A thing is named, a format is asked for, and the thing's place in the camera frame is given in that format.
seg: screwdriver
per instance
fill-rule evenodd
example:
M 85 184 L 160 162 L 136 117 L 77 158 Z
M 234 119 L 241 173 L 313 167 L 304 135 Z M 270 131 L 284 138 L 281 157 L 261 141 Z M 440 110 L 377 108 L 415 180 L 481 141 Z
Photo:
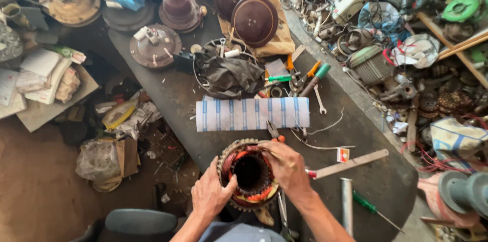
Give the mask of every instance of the screwdriver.
M 265 80 L 268 82 L 272 82 L 272 81 L 288 82 L 291 80 L 291 75 L 286 74 L 286 75 L 280 75 L 280 76 L 270 76 L 270 77 L 266 78 Z
M 367 208 L 372 214 L 379 214 L 381 217 L 383 217 L 383 219 L 385 219 L 388 223 L 392 224 L 395 228 L 397 228 L 400 232 L 402 233 L 405 233 L 403 232 L 403 230 L 395 225 L 392 221 L 390 221 L 390 219 L 386 218 L 384 215 L 382 215 L 377 209 L 376 207 L 369 203 L 366 198 L 364 198 L 364 196 L 362 196 L 360 193 L 358 193 L 357 191 L 355 190 L 352 190 L 352 198 L 354 198 L 354 200 L 356 200 L 358 203 L 360 203 L 363 207 Z

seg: workbench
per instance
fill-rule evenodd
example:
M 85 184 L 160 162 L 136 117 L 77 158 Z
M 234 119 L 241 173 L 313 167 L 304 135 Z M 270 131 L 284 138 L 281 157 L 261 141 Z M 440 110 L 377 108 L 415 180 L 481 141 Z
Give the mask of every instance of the workbench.
M 197 2 L 201 5 L 205 5 L 204 2 L 212 5 L 212 0 L 197 0 Z M 197 28 L 191 33 L 180 35 L 186 52 L 189 52 L 193 44 L 204 45 L 212 39 L 222 37 L 217 14 L 213 13 L 208 6 L 207 9 L 204 28 Z M 110 29 L 108 36 L 202 172 L 206 170 L 215 156 L 220 155 L 235 140 L 270 139 L 266 130 L 197 133 L 195 119 L 190 120 L 190 118 L 195 115 L 196 102 L 202 100 L 204 93 L 198 88 L 195 77 L 177 72 L 174 68 L 147 69 L 134 61 L 130 54 L 129 41 L 132 34 L 118 33 Z M 294 41 L 296 46 L 300 45 L 295 37 Z M 305 51 L 295 61 L 295 67 L 297 71 L 307 72 L 315 62 L 316 59 Z M 319 193 L 339 222 L 342 222 L 339 177 L 351 178 L 354 189 L 375 204 L 382 214 L 402 226 L 412 211 L 415 201 L 417 171 L 389 143 L 381 131 L 373 125 L 334 80 L 327 76 L 322 79 L 319 84 L 319 92 L 327 114 L 319 115 L 317 98 L 312 92 L 309 95 L 311 128 L 308 131 L 333 124 L 341 117 L 343 108 L 344 118 L 335 127 L 310 135 L 309 144 L 329 147 L 355 145 L 356 148 L 351 149 L 351 158 L 383 148 L 388 149 L 390 154 L 388 158 L 312 180 L 313 189 Z M 279 132 L 285 136 L 286 143 L 290 147 L 303 155 L 306 165 L 311 169 L 320 169 L 337 163 L 336 150 L 312 149 L 296 139 L 290 130 L 279 129 Z M 357 203 L 353 205 L 354 238 L 357 241 L 391 241 L 396 236 L 398 231 L 379 215 L 370 214 Z M 287 210 L 290 228 L 300 232 L 302 237 L 312 237 L 305 222 L 290 201 L 287 202 Z

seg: green power tool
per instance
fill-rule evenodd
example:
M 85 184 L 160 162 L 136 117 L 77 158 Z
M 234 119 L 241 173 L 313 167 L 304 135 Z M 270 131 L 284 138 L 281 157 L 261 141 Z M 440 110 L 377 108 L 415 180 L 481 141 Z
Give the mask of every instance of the green power tool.
M 478 22 L 486 15 L 488 0 L 452 0 L 444 9 L 441 18 L 449 22 Z

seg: chair backrest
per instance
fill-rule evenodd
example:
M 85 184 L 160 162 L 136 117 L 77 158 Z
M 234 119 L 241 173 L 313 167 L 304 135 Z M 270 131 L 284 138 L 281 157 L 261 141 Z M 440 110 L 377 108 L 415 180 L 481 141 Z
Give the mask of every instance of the chair backrest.
M 117 209 L 105 219 L 105 227 L 112 231 L 134 235 L 155 235 L 170 232 L 176 228 L 178 219 L 170 213 L 143 210 Z

